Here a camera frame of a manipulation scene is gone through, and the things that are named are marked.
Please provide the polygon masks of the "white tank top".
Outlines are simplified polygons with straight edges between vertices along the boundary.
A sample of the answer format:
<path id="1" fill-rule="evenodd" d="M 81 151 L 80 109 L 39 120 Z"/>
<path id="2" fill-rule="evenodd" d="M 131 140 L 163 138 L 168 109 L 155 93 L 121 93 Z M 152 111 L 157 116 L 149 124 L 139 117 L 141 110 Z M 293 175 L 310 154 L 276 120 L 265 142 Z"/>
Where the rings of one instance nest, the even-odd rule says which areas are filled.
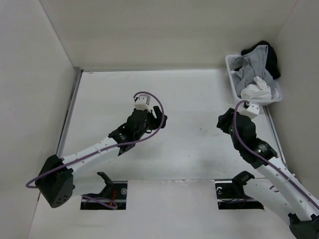
<path id="1" fill-rule="evenodd" d="M 254 77 L 254 82 L 254 84 L 249 84 L 241 91 L 240 96 L 242 99 L 270 101 L 279 98 L 279 91 L 276 88 L 271 90 L 267 83 L 259 76 Z"/>

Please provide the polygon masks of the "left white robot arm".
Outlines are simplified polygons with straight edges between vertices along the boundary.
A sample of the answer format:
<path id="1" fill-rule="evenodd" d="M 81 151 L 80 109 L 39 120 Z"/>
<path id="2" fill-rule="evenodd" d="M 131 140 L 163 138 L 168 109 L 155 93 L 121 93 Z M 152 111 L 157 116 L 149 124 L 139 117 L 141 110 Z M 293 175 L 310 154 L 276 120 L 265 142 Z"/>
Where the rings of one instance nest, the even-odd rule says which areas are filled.
<path id="1" fill-rule="evenodd" d="M 48 157 L 34 180 L 36 188 L 51 208 L 62 206 L 72 196 L 92 201 L 108 198 L 112 182 L 106 173 L 98 171 L 93 179 L 81 179 L 81 175 L 103 160 L 117 158 L 150 139 L 165 127 L 166 121 L 162 106 L 151 110 L 134 108 L 125 123 L 98 143 L 71 155 Z"/>

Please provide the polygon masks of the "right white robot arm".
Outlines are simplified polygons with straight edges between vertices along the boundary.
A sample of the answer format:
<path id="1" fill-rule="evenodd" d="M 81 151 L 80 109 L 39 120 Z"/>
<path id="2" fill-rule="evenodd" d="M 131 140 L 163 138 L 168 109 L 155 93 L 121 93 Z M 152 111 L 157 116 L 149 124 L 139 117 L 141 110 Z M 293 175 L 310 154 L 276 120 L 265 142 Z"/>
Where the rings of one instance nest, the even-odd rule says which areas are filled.
<path id="1" fill-rule="evenodd" d="M 232 178 L 231 191 L 250 197 L 279 216 L 297 239 L 319 237 L 319 201 L 282 163 L 277 152 L 256 134 L 256 126 L 245 115 L 229 108 L 218 117 L 217 128 L 231 136 L 240 156 L 272 184 L 268 187 L 252 173 Z"/>

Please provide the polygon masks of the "grey tank top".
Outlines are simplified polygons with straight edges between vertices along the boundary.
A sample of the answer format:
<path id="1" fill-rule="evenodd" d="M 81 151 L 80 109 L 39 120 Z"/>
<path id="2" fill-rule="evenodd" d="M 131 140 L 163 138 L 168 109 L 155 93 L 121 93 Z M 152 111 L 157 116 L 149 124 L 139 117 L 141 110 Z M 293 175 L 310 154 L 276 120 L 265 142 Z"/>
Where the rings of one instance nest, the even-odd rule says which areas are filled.
<path id="1" fill-rule="evenodd" d="M 259 76 L 273 90 L 275 80 L 266 69 L 268 46 L 259 45 L 246 55 L 234 59 L 238 67 L 234 70 L 233 81 L 236 95 L 240 97 L 241 91 L 249 84 L 254 84 L 254 77 Z"/>

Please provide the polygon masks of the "black tank top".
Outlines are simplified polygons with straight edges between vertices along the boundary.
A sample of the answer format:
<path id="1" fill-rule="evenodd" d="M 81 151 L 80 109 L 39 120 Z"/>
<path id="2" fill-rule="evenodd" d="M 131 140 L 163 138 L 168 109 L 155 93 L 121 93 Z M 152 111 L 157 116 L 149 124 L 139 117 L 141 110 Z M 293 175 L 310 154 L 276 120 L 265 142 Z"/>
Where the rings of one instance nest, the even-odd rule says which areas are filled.
<path id="1" fill-rule="evenodd" d="M 281 74 L 280 74 L 280 71 L 278 68 L 278 58 L 277 58 L 277 55 L 275 53 L 274 48 L 269 44 L 269 42 L 262 40 L 262 41 L 258 42 L 257 44 L 255 44 L 254 46 L 252 46 L 251 48 L 242 50 L 241 55 L 246 55 L 246 54 L 250 53 L 259 45 L 267 45 L 268 46 L 266 69 L 271 74 L 271 76 L 273 77 L 274 80 L 280 78 Z"/>

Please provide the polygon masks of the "white plastic laundry basket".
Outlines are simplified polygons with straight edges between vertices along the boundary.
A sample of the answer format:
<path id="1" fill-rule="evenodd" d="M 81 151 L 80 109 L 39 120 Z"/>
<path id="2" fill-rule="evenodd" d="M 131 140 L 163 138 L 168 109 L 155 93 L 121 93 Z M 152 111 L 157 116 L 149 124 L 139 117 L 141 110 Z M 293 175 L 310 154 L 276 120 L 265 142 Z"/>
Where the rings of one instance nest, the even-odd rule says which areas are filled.
<path id="1" fill-rule="evenodd" d="M 283 99 L 278 80 L 266 69 L 266 60 L 258 60 L 257 55 L 227 55 L 225 62 L 235 102 L 248 100 L 267 106 Z"/>

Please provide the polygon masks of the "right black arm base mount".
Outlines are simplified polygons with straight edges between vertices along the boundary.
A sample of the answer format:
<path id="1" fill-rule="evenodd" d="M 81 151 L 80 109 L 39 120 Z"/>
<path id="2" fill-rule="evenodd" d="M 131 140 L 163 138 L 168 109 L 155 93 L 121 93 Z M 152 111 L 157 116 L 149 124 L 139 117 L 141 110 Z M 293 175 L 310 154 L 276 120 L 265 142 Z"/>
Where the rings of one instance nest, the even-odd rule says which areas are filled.
<path id="1" fill-rule="evenodd" d="M 255 179 L 251 173 L 243 171 L 232 179 L 215 181 L 217 206 L 219 210 L 263 210 L 264 206 L 244 193 L 243 186 Z"/>

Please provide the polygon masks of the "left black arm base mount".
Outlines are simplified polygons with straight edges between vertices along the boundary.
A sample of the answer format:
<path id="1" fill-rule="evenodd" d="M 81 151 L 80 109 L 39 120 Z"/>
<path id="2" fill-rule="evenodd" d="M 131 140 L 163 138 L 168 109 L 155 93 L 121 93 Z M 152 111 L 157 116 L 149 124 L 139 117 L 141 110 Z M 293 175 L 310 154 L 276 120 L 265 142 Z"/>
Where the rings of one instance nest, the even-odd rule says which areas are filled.
<path id="1" fill-rule="evenodd" d="M 128 181 L 113 181 L 104 172 L 98 172 L 97 192 L 85 193 L 82 197 L 81 210 L 125 210 L 127 206 Z"/>

